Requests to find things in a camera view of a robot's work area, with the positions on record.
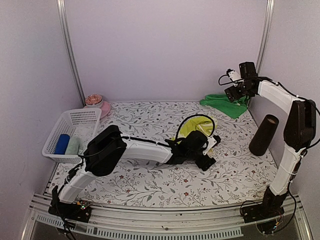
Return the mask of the yellow-green crocodile towel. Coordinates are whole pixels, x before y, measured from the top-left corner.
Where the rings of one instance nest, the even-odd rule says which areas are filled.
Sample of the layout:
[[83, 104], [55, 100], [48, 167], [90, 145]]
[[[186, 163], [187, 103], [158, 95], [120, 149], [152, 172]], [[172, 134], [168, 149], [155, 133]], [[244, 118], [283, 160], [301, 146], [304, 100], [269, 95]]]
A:
[[176, 138], [186, 138], [192, 131], [200, 131], [202, 134], [208, 137], [214, 135], [214, 131], [216, 129], [218, 120], [213, 116], [195, 114], [187, 117], [180, 124], [177, 136], [171, 138], [171, 140], [175, 140]]

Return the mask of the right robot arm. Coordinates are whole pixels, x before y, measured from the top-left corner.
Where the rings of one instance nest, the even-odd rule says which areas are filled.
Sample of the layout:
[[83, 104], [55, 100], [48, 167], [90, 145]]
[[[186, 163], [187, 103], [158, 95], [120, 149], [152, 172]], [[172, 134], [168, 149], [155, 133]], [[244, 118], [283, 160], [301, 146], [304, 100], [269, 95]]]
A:
[[316, 136], [319, 111], [313, 100], [291, 93], [280, 82], [258, 76], [253, 62], [240, 63], [239, 70], [226, 71], [231, 86], [225, 89], [225, 93], [230, 102], [259, 95], [287, 115], [283, 131], [284, 150], [275, 178], [266, 188], [261, 204], [247, 205], [240, 210], [244, 220], [252, 222], [284, 213], [282, 205], [290, 192], [290, 184], [298, 173], [302, 158], [308, 149], [314, 147], [312, 140]]

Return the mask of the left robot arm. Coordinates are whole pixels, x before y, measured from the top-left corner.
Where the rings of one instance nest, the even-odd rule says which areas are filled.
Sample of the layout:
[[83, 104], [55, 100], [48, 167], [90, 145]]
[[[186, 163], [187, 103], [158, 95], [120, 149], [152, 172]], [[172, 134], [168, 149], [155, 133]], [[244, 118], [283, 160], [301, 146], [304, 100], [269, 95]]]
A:
[[63, 216], [74, 213], [72, 204], [78, 194], [98, 177], [113, 172], [122, 159], [148, 160], [166, 165], [181, 165], [185, 161], [195, 164], [206, 171], [216, 160], [208, 155], [209, 150], [221, 142], [217, 135], [206, 136], [193, 130], [186, 137], [153, 140], [122, 135], [118, 126], [111, 125], [91, 140], [86, 151], [80, 155], [80, 163], [73, 167], [61, 187], [52, 190], [52, 205]]

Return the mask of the green microfiber towel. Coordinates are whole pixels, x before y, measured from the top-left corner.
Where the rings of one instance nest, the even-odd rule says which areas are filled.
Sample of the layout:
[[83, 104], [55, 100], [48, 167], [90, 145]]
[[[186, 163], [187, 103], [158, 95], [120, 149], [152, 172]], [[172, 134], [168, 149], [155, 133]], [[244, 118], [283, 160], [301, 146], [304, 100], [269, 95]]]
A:
[[202, 106], [210, 106], [224, 113], [232, 119], [239, 118], [248, 109], [247, 97], [230, 102], [226, 94], [209, 94], [199, 101]]

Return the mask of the dark brown cylinder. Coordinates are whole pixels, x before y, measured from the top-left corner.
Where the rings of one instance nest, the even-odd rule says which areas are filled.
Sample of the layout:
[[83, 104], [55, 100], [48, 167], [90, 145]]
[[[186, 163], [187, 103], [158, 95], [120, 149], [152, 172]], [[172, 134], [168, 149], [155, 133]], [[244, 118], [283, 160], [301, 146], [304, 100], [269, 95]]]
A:
[[253, 155], [259, 157], [266, 153], [278, 125], [279, 119], [276, 116], [267, 114], [264, 117], [249, 144], [249, 150]]

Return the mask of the pink plate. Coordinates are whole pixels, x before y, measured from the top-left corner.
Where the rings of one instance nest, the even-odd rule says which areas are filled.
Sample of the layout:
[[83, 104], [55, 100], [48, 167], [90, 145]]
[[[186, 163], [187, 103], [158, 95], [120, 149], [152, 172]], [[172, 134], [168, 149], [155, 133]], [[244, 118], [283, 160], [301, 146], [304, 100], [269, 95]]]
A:
[[111, 110], [111, 105], [107, 101], [102, 100], [100, 103], [98, 103], [96, 105], [86, 105], [84, 107], [84, 109], [86, 109], [86, 108], [99, 108], [99, 109], [101, 109], [101, 115], [100, 115], [100, 120], [101, 120], [108, 115], [108, 113]]

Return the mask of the white plastic basket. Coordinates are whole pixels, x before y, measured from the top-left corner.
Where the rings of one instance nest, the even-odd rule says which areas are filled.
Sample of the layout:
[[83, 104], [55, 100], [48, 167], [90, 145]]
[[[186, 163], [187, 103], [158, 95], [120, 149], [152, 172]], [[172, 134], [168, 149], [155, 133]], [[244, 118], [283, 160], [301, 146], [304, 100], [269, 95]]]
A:
[[99, 108], [79, 108], [63, 112], [51, 130], [42, 155], [57, 163], [77, 164], [81, 158], [77, 154], [54, 154], [60, 135], [79, 139], [78, 153], [82, 154], [88, 143], [97, 135], [102, 110]]

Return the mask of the light green rolled towel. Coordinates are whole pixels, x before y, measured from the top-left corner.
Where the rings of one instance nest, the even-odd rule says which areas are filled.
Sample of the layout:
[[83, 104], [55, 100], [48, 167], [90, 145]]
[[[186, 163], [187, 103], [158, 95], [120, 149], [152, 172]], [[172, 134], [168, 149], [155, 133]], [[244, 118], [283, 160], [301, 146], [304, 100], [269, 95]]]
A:
[[72, 136], [69, 139], [65, 155], [78, 155], [82, 146], [82, 140], [77, 136]]

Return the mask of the blue rolled towel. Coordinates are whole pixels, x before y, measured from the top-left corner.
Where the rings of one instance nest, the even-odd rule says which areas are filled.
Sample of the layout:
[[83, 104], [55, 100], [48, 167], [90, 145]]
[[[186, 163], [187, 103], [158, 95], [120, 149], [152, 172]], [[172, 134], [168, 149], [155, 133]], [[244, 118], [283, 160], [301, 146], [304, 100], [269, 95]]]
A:
[[61, 134], [56, 143], [54, 154], [64, 155], [67, 150], [69, 141], [70, 141], [70, 136], [68, 134]]

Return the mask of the aluminium front rail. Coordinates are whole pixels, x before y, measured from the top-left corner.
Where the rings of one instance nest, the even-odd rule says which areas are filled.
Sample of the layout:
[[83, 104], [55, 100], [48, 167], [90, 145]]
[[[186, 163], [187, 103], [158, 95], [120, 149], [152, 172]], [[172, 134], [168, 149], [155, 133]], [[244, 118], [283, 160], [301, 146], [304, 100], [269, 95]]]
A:
[[34, 194], [22, 232], [24, 240], [311, 240], [299, 198], [284, 202], [275, 233], [266, 234], [273, 219], [245, 222], [243, 205], [155, 208], [95, 203], [87, 223], [63, 221], [49, 214], [51, 198]]

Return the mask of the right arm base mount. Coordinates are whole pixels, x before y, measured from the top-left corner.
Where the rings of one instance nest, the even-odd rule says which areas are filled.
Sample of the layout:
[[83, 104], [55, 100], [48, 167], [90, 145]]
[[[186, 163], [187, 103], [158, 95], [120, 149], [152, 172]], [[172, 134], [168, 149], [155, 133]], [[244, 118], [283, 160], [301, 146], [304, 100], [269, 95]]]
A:
[[280, 217], [285, 211], [282, 206], [265, 208], [262, 203], [246, 200], [241, 204], [239, 213], [243, 217], [245, 223], [252, 223], [277, 216]]

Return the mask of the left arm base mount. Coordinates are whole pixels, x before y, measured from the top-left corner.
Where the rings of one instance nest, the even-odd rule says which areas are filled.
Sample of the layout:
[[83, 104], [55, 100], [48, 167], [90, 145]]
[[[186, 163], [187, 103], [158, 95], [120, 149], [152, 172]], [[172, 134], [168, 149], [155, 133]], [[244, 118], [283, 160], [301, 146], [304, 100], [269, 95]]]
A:
[[62, 220], [88, 223], [92, 213], [90, 204], [82, 200], [77, 203], [63, 203], [59, 198], [60, 192], [57, 185], [51, 191], [52, 199], [48, 213], [60, 217]]

